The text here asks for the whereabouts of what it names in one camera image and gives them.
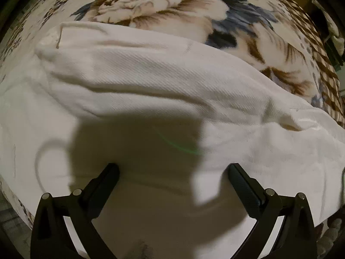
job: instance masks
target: white fabric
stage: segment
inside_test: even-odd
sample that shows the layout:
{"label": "white fabric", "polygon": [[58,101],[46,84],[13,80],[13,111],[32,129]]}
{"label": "white fabric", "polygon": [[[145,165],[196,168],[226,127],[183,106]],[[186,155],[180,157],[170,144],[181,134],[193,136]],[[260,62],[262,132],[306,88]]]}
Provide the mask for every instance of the white fabric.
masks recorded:
{"label": "white fabric", "polygon": [[8,73],[0,110],[0,172],[31,213],[42,193],[119,165],[94,222],[118,258],[230,258],[255,223],[223,176],[231,162],[280,195],[304,192],[315,225],[341,204],[345,131],[189,39],[63,23]]}
{"label": "white fabric", "polygon": [[313,4],[316,5],[320,10],[322,10],[326,22],[327,22],[327,27],[329,30],[329,33],[332,35],[332,42],[335,46],[335,49],[337,50],[338,54],[342,56],[344,54],[344,38],[341,36],[339,33],[339,29],[331,16],[325,11],[325,9],[320,5],[320,3],[317,0],[312,0]]}

